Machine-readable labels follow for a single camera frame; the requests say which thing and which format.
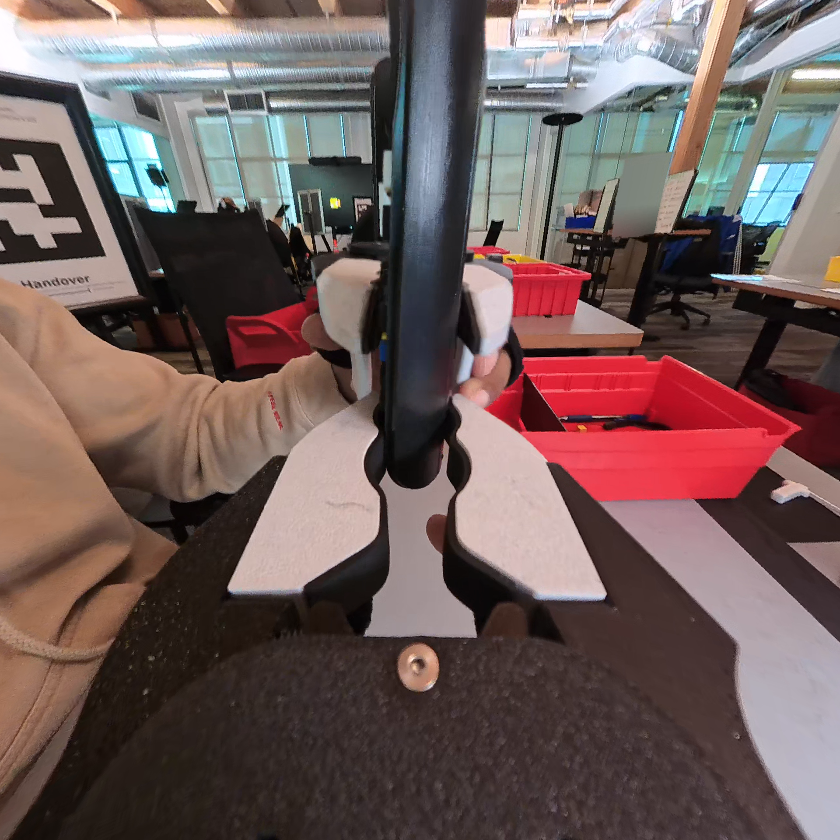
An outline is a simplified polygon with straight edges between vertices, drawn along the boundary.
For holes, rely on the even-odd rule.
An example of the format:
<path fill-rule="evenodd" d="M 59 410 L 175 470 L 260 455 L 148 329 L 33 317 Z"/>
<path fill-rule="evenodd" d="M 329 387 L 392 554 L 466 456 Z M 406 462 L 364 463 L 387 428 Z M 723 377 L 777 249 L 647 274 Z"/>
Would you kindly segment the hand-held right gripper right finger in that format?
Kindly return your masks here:
<path fill-rule="evenodd" d="M 606 588 L 545 457 L 462 395 L 450 410 L 444 582 L 471 611 L 603 602 Z"/>

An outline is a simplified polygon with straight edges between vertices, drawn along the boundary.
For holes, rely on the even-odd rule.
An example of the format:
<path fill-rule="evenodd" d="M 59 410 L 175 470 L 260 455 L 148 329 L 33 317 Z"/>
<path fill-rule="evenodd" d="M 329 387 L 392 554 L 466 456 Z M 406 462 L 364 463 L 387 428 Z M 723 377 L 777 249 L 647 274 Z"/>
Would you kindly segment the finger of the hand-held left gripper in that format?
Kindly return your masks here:
<path fill-rule="evenodd" d="M 476 357 L 492 355 L 508 341 L 513 287 L 485 262 L 464 266 L 456 329 L 455 383 L 470 378 Z"/>
<path fill-rule="evenodd" d="M 335 349 L 318 348 L 333 365 L 351 370 L 359 400 L 374 390 L 374 359 L 385 326 L 386 266 L 358 256 L 334 261 L 318 274 L 318 313 Z"/>

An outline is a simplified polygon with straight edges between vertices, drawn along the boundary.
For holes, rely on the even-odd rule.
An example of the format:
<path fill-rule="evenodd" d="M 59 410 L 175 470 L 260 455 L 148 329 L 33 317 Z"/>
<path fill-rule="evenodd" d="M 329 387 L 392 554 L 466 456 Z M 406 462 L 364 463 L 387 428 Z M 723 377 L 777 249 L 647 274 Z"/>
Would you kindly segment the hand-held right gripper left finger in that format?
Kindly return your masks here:
<path fill-rule="evenodd" d="M 372 602 L 390 565 L 379 401 L 353 403 L 291 450 L 227 584 L 231 596 L 344 611 Z"/>

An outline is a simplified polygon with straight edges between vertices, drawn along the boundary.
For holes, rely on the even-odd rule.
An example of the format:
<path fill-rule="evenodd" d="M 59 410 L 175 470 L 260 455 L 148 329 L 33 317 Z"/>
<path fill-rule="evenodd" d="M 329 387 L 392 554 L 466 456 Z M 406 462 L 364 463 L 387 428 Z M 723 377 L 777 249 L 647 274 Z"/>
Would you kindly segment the black remote control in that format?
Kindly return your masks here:
<path fill-rule="evenodd" d="M 385 467 L 407 489 L 443 457 L 486 90 L 484 1 L 399 2 L 382 370 Z"/>

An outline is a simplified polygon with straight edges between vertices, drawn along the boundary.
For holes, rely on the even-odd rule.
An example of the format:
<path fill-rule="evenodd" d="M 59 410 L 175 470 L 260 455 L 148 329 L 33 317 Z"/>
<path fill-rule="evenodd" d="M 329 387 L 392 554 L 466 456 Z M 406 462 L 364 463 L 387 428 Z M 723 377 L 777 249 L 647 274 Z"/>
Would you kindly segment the red plastic bin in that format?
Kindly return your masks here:
<path fill-rule="evenodd" d="M 599 501 L 731 499 L 800 428 L 671 357 L 531 358 L 490 413 Z M 572 414 L 647 421 L 562 423 Z"/>

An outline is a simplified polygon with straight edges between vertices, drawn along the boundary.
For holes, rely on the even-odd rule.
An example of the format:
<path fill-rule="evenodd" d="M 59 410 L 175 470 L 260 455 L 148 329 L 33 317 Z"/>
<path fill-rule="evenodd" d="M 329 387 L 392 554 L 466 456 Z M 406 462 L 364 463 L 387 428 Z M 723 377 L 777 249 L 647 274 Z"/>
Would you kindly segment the person's left forearm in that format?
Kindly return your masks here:
<path fill-rule="evenodd" d="M 104 342 L 58 302 L 5 280 L 2 336 L 109 485 L 173 501 L 235 493 L 350 404 L 319 353 L 253 381 L 182 374 Z"/>

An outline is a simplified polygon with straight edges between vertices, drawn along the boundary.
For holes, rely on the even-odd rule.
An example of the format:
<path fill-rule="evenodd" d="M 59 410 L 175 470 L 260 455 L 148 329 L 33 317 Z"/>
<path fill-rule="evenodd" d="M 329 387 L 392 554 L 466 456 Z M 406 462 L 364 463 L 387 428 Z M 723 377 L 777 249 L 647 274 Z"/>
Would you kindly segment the red fabric bag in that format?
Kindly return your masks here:
<path fill-rule="evenodd" d="M 234 368 L 283 365 L 309 355 L 312 348 L 302 337 L 304 321 L 319 310 L 318 292 L 311 287 L 303 302 L 255 316 L 226 318 Z"/>

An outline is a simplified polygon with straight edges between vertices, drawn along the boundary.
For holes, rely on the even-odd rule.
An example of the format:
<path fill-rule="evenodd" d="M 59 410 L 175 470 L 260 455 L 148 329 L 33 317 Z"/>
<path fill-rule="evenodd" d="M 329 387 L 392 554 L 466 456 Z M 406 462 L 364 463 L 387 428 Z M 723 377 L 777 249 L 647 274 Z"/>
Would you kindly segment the grey top table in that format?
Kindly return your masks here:
<path fill-rule="evenodd" d="M 511 326 L 528 357 L 632 353 L 644 338 L 643 330 L 583 301 L 573 314 L 519 316 Z"/>

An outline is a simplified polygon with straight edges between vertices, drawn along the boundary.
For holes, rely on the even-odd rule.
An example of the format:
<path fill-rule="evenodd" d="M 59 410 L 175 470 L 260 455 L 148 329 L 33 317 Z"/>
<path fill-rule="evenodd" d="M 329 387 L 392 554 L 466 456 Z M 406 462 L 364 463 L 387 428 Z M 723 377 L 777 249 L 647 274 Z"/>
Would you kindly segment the black mesh chair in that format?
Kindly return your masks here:
<path fill-rule="evenodd" d="M 175 299 L 200 333 L 216 378 L 245 382 L 278 372 L 283 363 L 237 364 L 229 317 L 264 316 L 302 302 L 257 211 L 160 213 L 136 211 Z"/>

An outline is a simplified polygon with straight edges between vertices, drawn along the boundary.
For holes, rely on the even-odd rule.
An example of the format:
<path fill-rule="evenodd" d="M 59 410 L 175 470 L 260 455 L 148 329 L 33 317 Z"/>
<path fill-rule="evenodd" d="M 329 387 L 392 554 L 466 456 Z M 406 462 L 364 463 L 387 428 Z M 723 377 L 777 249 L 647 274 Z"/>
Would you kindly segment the black floor lamp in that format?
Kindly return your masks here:
<path fill-rule="evenodd" d="M 571 125 L 575 125 L 576 123 L 579 123 L 582 120 L 583 115 L 577 112 L 555 112 L 548 114 L 542 118 L 542 124 L 544 126 L 555 128 L 557 131 L 553 147 L 553 159 L 549 178 L 549 185 L 545 193 L 545 208 L 542 225 L 542 236 L 539 248 L 540 259 L 544 259 L 548 246 L 548 238 L 553 215 L 553 201 L 560 168 L 560 156 L 563 146 L 564 132 L 566 128 L 570 127 Z"/>

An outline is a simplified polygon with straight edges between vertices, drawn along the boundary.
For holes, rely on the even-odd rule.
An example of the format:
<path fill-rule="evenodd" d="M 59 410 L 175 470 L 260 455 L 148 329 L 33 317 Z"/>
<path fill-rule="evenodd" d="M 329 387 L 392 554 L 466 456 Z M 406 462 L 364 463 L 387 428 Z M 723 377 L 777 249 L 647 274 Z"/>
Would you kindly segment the black office chair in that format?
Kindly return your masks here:
<path fill-rule="evenodd" d="M 654 296 L 647 307 L 646 315 L 666 313 L 680 320 L 680 329 L 690 329 L 690 314 L 702 318 L 707 326 L 711 315 L 692 306 L 688 297 L 700 293 L 718 295 L 711 274 L 721 267 L 721 220 L 720 215 L 689 217 L 683 220 L 679 230 L 695 232 L 706 229 L 707 233 L 694 236 L 678 236 L 670 239 L 654 274 Z"/>

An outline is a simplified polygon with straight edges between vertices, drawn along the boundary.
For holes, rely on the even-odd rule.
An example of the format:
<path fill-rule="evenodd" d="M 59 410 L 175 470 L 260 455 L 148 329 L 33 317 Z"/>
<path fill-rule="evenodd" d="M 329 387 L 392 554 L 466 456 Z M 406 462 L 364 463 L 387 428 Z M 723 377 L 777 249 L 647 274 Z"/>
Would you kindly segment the person's beige hoodie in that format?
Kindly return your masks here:
<path fill-rule="evenodd" d="M 2 793 L 82 702 L 174 549 L 137 525 L 46 392 L 2 392 Z"/>

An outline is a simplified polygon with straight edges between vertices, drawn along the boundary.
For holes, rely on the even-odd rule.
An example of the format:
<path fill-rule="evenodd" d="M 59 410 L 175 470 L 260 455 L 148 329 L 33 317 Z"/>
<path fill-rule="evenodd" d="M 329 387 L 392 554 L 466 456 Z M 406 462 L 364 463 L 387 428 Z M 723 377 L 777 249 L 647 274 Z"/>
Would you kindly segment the wood top desk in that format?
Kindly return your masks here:
<path fill-rule="evenodd" d="M 836 291 L 808 286 L 799 280 L 766 276 L 713 274 L 711 280 L 716 286 L 737 291 L 732 305 L 734 310 L 763 319 L 761 331 L 738 376 L 736 389 L 751 373 L 767 367 L 787 326 L 839 337 L 839 297 Z"/>

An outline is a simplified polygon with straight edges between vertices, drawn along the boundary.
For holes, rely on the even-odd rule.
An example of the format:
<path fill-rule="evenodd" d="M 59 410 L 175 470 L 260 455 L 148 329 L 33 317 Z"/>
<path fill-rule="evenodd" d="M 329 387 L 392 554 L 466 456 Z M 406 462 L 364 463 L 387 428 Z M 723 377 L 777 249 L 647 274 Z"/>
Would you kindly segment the framed marker poster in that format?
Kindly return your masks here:
<path fill-rule="evenodd" d="M 75 85 L 1 75 L 1 278 L 68 309 L 140 297 L 144 264 Z"/>

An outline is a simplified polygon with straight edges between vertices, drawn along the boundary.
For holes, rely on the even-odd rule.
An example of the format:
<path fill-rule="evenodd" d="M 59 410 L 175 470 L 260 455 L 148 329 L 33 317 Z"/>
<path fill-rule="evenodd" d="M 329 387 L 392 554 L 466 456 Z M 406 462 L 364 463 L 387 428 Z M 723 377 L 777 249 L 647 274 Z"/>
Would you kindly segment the silver ventilation duct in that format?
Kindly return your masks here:
<path fill-rule="evenodd" d="M 21 19 L 15 34 L 90 92 L 357 85 L 391 45 L 384 17 Z"/>

